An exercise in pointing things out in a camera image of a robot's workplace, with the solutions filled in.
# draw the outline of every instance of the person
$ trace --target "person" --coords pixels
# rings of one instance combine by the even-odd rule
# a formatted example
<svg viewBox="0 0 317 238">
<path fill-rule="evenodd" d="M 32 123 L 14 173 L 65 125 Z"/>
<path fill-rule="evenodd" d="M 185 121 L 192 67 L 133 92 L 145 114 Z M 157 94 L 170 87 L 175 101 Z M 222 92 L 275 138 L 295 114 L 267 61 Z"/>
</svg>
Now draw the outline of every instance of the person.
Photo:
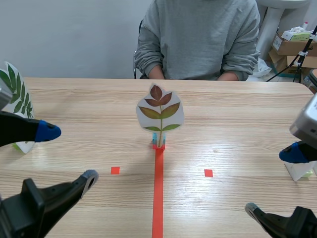
<svg viewBox="0 0 317 238">
<path fill-rule="evenodd" d="M 137 68 L 149 79 L 245 81 L 259 52 L 256 0 L 153 0 Z"/>
</svg>

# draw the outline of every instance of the white sink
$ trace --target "white sink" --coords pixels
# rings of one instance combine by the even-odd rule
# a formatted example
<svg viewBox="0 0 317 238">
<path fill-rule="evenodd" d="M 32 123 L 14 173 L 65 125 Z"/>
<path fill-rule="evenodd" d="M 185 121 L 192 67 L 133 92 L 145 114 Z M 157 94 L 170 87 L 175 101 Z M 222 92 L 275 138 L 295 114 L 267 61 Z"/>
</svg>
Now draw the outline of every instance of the white sink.
<svg viewBox="0 0 317 238">
<path fill-rule="evenodd" d="M 284 10 L 301 8 L 310 1 L 311 0 L 257 0 L 259 5 L 268 7 L 260 29 L 257 44 L 257 50 L 261 52 L 260 58 L 266 59 Z"/>
<path fill-rule="evenodd" d="M 305 6 L 310 0 L 257 0 L 257 2 L 262 6 L 272 8 L 294 9 Z"/>
</svg>

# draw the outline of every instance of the wood grain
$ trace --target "wood grain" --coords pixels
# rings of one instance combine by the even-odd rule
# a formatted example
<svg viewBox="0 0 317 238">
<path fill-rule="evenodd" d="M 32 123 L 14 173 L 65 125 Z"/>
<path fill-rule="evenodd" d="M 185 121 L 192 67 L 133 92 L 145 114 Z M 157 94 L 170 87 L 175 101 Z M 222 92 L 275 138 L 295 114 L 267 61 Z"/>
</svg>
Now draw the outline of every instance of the wood grain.
<svg viewBox="0 0 317 238">
<path fill-rule="evenodd" d="M 153 81 L 27 78 L 36 116 L 62 136 L 27 155 L 0 148 L 3 198 L 32 177 L 40 187 L 96 169 L 100 180 L 49 238 L 149 238 L 154 152 L 136 118 Z M 278 153 L 296 138 L 288 128 L 312 97 L 295 83 L 154 81 L 183 101 L 185 125 L 168 134 L 164 238 L 266 238 L 244 211 L 254 202 L 289 216 L 317 212 L 317 179 L 293 182 Z M 120 166 L 120 175 L 110 168 Z M 212 169 L 214 178 L 206 178 Z"/>
</svg>

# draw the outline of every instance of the hand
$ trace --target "hand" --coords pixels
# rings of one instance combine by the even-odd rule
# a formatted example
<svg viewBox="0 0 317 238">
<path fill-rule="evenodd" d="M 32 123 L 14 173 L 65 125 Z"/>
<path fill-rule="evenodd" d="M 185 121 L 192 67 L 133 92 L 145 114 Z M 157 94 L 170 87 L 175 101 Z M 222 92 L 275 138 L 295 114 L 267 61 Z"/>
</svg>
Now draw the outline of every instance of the hand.
<svg viewBox="0 0 317 238">
<path fill-rule="evenodd" d="M 160 65 L 155 66 L 148 75 L 149 79 L 165 79 Z"/>
<path fill-rule="evenodd" d="M 235 73 L 227 71 L 218 78 L 218 81 L 239 81 L 239 78 Z"/>
</svg>

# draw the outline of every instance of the paper leaf cutout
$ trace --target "paper leaf cutout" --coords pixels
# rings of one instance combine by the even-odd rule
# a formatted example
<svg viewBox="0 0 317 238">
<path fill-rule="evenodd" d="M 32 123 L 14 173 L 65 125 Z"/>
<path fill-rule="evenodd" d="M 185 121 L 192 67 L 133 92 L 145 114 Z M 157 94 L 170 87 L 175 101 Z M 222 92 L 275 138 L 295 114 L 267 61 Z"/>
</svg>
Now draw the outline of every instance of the paper leaf cutout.
<svg viewBox="0 0 317 238">
<path fill-rule="evenodd" d="M 150 87 L 149 95 L 138 103 L 136 113 L 144 130 L 158 134 L 158 147 L 161 147 L 163 134 L 179 128 L 185 120 L 183 106 L 176 93 L 165 92 L 155 84 Z"/>
<path fill-rule="evenodd" d="M 160 129 L 156 126 L 148 126 L 148 127 L 145 127 L 144 129 L 146 130 L 152 130 L 152 131 L 160 131 Z"/>
<path fill-rule="evenodd" d="M 34 118 L 34 111 L 30 95 L 25 86 L 23 77 L 19 71 L 10 63 L 5 62 L 7 71 L 0 70 L 0 78 L 12 91 L 12 99 L 8 105 L 8 111 L 12 113 L 21 112 L 28 118 Z"/>
<path fill-rule="evenodd" d="M 172 99 L 172 93 L 166 94 L 164 97 L 161 98 L 159 101 L 159 104 L 161 106 L 164 106 L 169 103 L 169 101 Z"/>
<path fill-rule="evenodd" d="M 167 130 L 174 130 L 178 127 L 180 127 L 181 125 L 177 125 L 177 124 L 172 124 L 172 125 L 168 125 L 166 127 L 163 128 L 163 131 L 167 131 Z"/>
<path fill-rule="evenodd" d="M 160 113 L 149 108 L 139 107 L 141 112 L 151 119 L 160 119 Z"/>
<path fill-rule="evenodd" d="M 180 103 L 176 103 L 176 104 L 164 109 L 160 115 L 161 118 L 166 119 L 166 118 L 169 118 L 172 115 L 174 115 L 177 112 L 177 110 L 179 109 L 179 105 L 180 105 Z"/>
<path fill-rule="evenodd" d="M 159 101 L 162 97 L 162 90 L 157 85 L 154 85 L 150 91 L 150 94 L 152 98 Z"/>
<path fill-rule="evenodd" d="M 160 106 L 160 103 L 153 99 L 144 99 L 150 106 L 152 107 L 158 107 Z"/>
</svg>

